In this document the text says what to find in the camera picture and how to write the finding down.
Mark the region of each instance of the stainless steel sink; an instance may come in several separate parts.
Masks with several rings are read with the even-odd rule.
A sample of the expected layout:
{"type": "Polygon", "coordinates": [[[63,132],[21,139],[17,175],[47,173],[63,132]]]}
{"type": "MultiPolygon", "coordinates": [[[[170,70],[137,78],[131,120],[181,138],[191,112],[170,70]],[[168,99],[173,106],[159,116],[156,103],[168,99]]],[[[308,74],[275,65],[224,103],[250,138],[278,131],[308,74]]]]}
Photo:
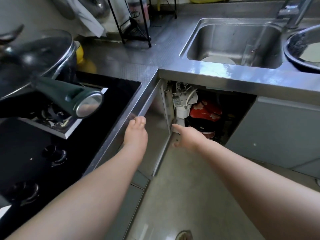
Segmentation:
{"type": "Polygon", "coordinates": [[[281,27],[269,19],[201,19],[180,56],[199,60],[223,56],[237,65],[278,68],[281,27]]]}

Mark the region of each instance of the hand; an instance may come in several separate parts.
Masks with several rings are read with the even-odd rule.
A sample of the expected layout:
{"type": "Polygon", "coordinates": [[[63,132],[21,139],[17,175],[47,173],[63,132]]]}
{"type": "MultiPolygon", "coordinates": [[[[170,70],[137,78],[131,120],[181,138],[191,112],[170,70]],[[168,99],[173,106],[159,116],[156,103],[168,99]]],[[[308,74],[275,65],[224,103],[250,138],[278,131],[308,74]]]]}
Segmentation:
{"type": "Polygon", "coordinates": [[[145,125],[146,118],[143,116],[130,120],[123,141],[124,147],[130,148],[132,153],[137,153],[141,160],[146,152],[148,143],[148,133],[144,128],[145,125]]]}
{"type": "Polygon", "coordinates": [[[176,129],[181,135],[181,140],[179,142],[175,142],[174,147],[184,147],[186,149],[196,151],[199,147],[199,144],[207,140],[207,138],[197,131],[193,127],[183,127],[178,124],[173,124],[172,127],[176,129]]]}

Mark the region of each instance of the black wire rack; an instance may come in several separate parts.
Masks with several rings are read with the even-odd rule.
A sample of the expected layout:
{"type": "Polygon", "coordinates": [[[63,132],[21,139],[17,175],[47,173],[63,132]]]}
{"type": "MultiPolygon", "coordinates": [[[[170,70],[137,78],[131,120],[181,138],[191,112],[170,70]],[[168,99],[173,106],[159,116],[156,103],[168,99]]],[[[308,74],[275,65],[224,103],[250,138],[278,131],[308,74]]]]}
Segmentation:
{"type": "MultiPolygon", "coordinates": [[[[143,8],[143,3],[142,0],[140,1],[140,6],[141,6],[141,11],[142,11],[142,16],[143,16],[143,21],[144,21],[144,28],[145,30],[141,30],[141,28],[139,28],[139,25],[137,23],[137,21],[132,17],[132,14],[130,12],[128,3],[126,0],[124,0],[128,11],[130,13],[130,17],[128,20],[126,20],[123,24],[119,25],[118,20],[116,18],[115,12],[112,8],[112,5],[110,3],[110,0],[108,0],[112,15],[114,17],[115,23],[117,25],[122,43],[125,44],[126,41],[125,40],[140,40],[140,41],[148,41],[149,47],[151,48],[151,37],[149,35],[149,30],[148,30],[148,25],[147,25],[147,20],[146,20],[146,14],[144,12],[144,8],[143,8]],[[127,29],[122,32],[121,28],[122,26],[124,26],[127,22],[130,22],[130,25],[127,27],[127,29]]],[[[172,10],[155,10],[154,7],[151,4],[151,0],[149,0],[149,14],[150,17],[153,17],[154,15],[174,15],[174,19],[177,19],[177,0],[174,0],[174,9],[172,10]]]]}

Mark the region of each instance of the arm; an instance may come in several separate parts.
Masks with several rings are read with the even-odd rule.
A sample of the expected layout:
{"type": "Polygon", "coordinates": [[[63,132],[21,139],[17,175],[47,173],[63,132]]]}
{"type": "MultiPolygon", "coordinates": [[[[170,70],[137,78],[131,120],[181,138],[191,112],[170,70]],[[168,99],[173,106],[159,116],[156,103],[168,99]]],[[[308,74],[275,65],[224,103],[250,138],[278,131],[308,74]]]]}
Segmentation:
{"type": "Polygon", "coordinates": [[[282,177],[191,127],[173,125],[182,146],[200,153],[266,239],[320,239],[320,193],[282,177]]]}
{"type": "Polygon", "coordinates": [[[124,147],[56,197],[7,239],[101,239],[115,218],[146,151],[146,119],[131,120],[124,147]]]}

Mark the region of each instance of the floor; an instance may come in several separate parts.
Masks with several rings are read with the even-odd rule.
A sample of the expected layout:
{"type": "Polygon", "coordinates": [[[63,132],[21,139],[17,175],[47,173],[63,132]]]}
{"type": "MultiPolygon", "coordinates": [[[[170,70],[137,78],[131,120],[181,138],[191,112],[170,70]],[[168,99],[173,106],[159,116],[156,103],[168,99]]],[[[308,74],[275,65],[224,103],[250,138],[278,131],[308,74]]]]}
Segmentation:
{"type": "MultiPolygon", "coordinates": [[[[178,139],[174,133],[171,141],[178,139]]],[[[320,191],[312,177],[259,164],[320,191]]],[[[191,230],[194,240],[264,239],[199,155],[169,147],[127,240],[174,240],[182,230],[191,230]]]]}

